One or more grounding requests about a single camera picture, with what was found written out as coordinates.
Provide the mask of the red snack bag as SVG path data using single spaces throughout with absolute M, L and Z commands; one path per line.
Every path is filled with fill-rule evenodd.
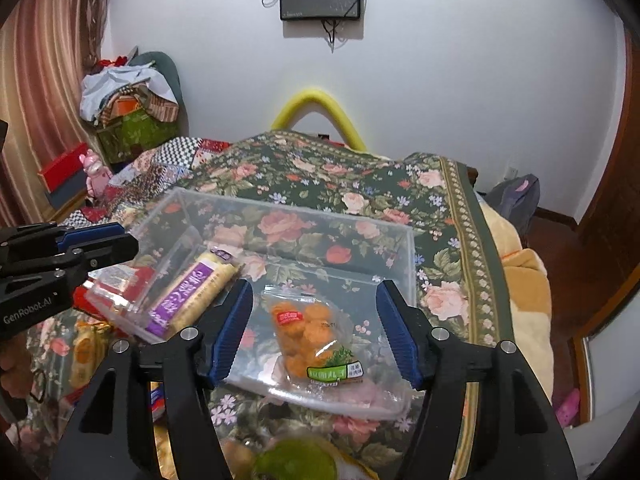
M 136 313 L 154 270 L 149 266 L 116 264 L 89 274 L 85 300 L 104 318 Z

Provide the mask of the purple biscuit pack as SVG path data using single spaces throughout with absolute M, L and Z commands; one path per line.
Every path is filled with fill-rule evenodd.
M 219 247 L 198 255 L 149 310 L 145 330 L 166 340 L 190 326 L 239 273 L 236 259 Z

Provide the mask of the green lid jar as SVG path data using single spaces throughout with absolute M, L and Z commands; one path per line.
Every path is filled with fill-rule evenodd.
M 337 466 L 331 453 L 316 442 L 285 439 L 255 458 L 252 478 L 331 480 L 337 478 Z

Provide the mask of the clear plastic storage bin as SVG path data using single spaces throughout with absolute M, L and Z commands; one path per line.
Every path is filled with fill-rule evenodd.
M 88 303 L 149 344 L 229 259 L 254 292 L 229 385 L 312 410 L 392 420 L 408 411 L 375 307 L 382 281 L 416 296 L 408 226 L 176 188 L 132 231 L 134 260 L 93 274 Z

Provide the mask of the orange fried snack bag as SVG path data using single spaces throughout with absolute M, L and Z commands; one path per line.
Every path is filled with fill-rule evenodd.
M 294 389 L 316 398 L 335 396 L 370 378 L 354 348 L 350 317 L 330 300 L 282 285 L 267 285 L 260 300 Z

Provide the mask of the yellow puff snack bag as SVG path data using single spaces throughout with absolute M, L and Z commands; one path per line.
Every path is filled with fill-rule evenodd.
M 112 326 L 108 323 L 76 323 L 73 362 L 70 368 L 70 386 L 73 389 L 85 387 L 90 382 L 106 355 L 111 336 Z

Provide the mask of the grey box under red box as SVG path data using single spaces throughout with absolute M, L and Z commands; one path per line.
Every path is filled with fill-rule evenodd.
M 62 209 L 65 205 L 87 194 L 86 173 L 79 170 L 61 183 L 54 191 L 44 192 L 47 201 L 54 209 Z

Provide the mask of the pink plush toy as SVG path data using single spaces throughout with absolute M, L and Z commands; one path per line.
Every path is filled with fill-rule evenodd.
M 88 197 L 92 200 L 100 200 L 104 195 L 108 182 L 113 177 L 112 170 L 104 164 L 101 156 L 91 148 L 88 148 L 85 154 L 79 155 L 79 161 L 86 174 Z

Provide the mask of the patchwork quilt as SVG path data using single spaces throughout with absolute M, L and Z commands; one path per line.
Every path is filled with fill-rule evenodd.
M 77 208 L 62 225 L 79 229 L 118 222 L 130 228 L 168 188 L 230 146 L 224 141 L 177 136 L 145 151 L 111 178 L 96 205 Z

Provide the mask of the floral green bedspread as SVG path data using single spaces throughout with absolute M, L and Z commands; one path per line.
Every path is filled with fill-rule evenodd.
M 473 344 L 491 347 L 513 333 L 506 276 L 480 196 L 452 159 L 416 153 L 389 160 L 303 133 L 263 133 L 198 166 L 133 226 L 176 188 L 408 226 L 416 278 L 410 301 Z

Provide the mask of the beige blanket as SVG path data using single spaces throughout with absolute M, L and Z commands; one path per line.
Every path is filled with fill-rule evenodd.
M 537 253 L 525 248 L 512 224 L 480 201 L 502 264 L 510 296 L 515 343 L 548 399 L 553 392 L 554 357 L 551 347 L 552 299 L 548 273 Z

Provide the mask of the pile of clothes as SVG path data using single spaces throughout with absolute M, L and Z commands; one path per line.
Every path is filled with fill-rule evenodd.
M 152 64 L 131 58 L 101 60 L 81 81 L 79 115 L 91 125 L 105 160 L 113 167 L 132 162 L 179 135 L 179 105 Z

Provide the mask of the wooden door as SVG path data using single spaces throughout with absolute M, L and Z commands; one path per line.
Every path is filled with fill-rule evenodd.
M 597 324 L 639 287 L 639 41 L 628 35 L 622 112 L 608 163 L 578 236 L 594 254 L 581 326 Z

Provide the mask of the striped pink curtain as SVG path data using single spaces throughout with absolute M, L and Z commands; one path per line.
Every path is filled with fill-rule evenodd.
M 108 0 L 18 0 L 1 27 L 1 223 L 48 220 L 42 170 L 90 140 L 80 83 L 100 57 Z

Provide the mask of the grey backpack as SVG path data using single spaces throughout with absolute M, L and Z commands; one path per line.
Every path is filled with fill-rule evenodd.
M 521 238 L 529 232 L 539 200 L 540 183 L 533 174 L 503 181 L 484 197 L 494 211 L 514 226 Z

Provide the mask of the yellow foam tube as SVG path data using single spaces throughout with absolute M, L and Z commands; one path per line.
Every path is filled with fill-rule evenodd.
M 319 88 L 310 87 L 295 93 L 273 119 L 270 129 L 291 129 L 309 114 L 321 116 L 329 122 L 342 142 L 351 150 L 360 153 L 368 150 L 340 103 L 328 92 Z

